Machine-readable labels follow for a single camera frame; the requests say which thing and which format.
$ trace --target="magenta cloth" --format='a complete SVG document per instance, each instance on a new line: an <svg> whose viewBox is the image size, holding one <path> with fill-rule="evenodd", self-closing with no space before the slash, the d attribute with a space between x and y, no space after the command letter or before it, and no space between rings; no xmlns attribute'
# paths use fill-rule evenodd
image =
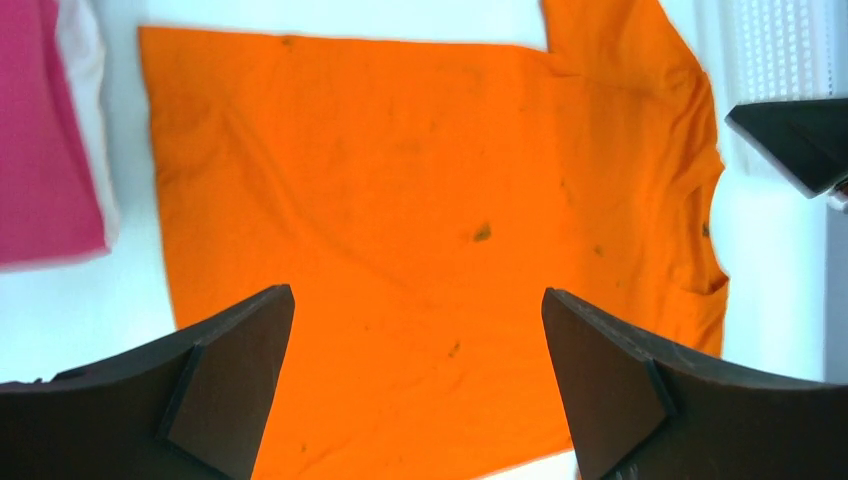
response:
<svg viewBox="0 0 848 480"><path fill-rule="evenodd" d="M0 1L0 268L106 250L55 0Z"/></svg>

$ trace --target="orange shirt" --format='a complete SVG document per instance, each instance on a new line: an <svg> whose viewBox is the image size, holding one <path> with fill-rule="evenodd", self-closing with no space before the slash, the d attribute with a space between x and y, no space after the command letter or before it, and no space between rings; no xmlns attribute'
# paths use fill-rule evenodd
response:
<svg viewBox="0 0 848 480"><path fill-rule="evenodd" d="M508 45L141 29L180 327L290 283L259 479L466 479L570 447L565 288L718 354L709 82L656 0Z"/></svg>

